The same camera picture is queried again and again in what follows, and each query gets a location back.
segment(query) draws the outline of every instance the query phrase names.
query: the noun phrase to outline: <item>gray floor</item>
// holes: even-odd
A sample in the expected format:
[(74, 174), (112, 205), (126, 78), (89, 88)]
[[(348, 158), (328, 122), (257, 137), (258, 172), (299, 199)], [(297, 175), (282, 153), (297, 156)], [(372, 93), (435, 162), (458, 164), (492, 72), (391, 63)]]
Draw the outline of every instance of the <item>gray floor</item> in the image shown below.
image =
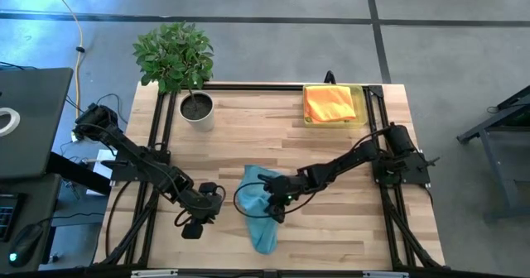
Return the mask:
[[(77, 12), (207, 17), (367, 18), (367, 0), (67, 0)], [(381, 18), (528, 20), (530, 0), (376, 0)], [(59, 0), (0, 0), (0, 9), (65, 12)], [(141, 22), (83, 22), (87, 55), (81, 68), (83, 106), (106, 93), (130, 113), (139, 68), (131, 55)], [(320, 82), (333, 70), (340, 82), (381, 83), (371, 26), (202, 23), (215, 48), (214, 75), (228, 81)], [(482, 146), (455, 136), (488, 117), (485, 109), (528, 85), (530, 28), (383, 26), (392, 82), (405, 84), (419, 144), (441, 156), (431, 170), (436, 221), (446, 263), (458, 270), (528, 276), (530, 218), (487, 224), (499, 192)], [(0, 20), (0, 60), (36, 67), (73, 66), (73, 22)], [(115, 108), (115, 99), (106, 99)], [(66, 107), (54, 149), (70, 138), (75, 119)], [(65, 156), (95, 157), (100, 145), (65, 146)], [(87, 209), (100, 209), (88, 205)], [(62, 235), (95, 241), (93, 227)], [(62, 264), (90, 263), (94, 247), (79, 242)]]

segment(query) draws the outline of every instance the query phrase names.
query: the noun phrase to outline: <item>teal towel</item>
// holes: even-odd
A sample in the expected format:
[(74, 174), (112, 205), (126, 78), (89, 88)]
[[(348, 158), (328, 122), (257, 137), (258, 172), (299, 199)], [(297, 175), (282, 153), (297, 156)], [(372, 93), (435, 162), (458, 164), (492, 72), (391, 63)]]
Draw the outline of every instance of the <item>teal towel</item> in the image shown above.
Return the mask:
[[(258, 175), (276, 178), (282, 174), (257, 165), (246, 165), (245, 174), (239, 186), (252, 182), (263, 182), (258, 179)], [(263, 216), (267, 215), (263, 210), (268, 206), (267, 200), (270, 196), (268, 192), (263, 190), (263, 185), (250, 185), (238, 192), (238, 201), (245, 213)], [(271, 254), (277, 245), (278, 223), (272, 218), (245, 217), (245, 220), (254, 249), (262, 254)]]

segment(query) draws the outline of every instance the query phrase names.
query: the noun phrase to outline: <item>mouse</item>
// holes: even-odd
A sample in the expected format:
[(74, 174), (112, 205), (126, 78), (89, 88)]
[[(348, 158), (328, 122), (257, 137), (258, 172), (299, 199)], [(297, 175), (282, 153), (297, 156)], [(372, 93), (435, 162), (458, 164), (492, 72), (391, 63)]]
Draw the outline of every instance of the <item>mouse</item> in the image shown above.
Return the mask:
[(12, 240), (11, 248), (7, 255), (11, 266), (25, 266), (31, 260), (43, 230), (39, 223), (34, 223), (26, 225), (18, 232), (17, 236)]

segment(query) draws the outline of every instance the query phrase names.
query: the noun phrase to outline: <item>wooden table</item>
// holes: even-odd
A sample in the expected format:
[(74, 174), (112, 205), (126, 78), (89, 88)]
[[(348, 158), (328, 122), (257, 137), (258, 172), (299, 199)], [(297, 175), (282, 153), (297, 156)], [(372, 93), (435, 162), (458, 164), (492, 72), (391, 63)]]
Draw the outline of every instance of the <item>wooden table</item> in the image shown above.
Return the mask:
[[(415, 141), (404, 86), (388, 84), (383, 90), (389, 121), (405, 125)], [(278, 230), (277, 249), (269, 256), (254, 251), (244, 218), (232, 203), (245, 165), (261, 165), (293, 174), (299, 167), (328, 162), (345, 153), (369, 133), (368, 125), (360, 129), (305, 128), (301, 118), (301, 92), (211, 90), (208, 93), (215, 105), (214, 130), (194, 131), (175, 110), (169, 144), (171, 163), (183, 169), (196, 186), (211, 180), (223, 185), (227, 189), (226, 200), (215, 225), (205, 225), (200, 240), (185, 240), (181, 228), (173, 225), (181, 209), (161, 197), (149, 267), (391, 269), (381, 198), (368, 163), (342, 174), (307, 206), (286, 216), (286, 222)], [(157, 141), (161, 139), (168, 98)], [(138, 145), (147, 144), (156, 99), (156, 85), (138, 87), (126, 132)], [(121, 184), (113, 188), (107, 212), (120, 188)], [(138, 184), (132, 183), (119, 200), (110, 229), (111, 250), (131, 225), (137, 190)], [(411, 230), (442, 264), (436, 221), (426, 191), (404, 185), (403, 194)], [(104, 259), (105, 228), (106, 225), (99, 236), (95, 261)], [(135, 261), (141, 251), (143, 231), (139, 236)], [(401, 233), (396, 236), (400, 257), (405, 261)]]

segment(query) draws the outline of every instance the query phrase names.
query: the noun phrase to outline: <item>keyboard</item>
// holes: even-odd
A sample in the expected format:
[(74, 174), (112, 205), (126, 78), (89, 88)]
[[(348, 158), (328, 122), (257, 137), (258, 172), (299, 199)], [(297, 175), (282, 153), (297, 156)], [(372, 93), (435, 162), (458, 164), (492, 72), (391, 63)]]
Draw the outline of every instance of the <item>keyboard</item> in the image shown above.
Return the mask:
[(24, 194), (0, 192), (0, 242), (8, 242), (20, 213)]

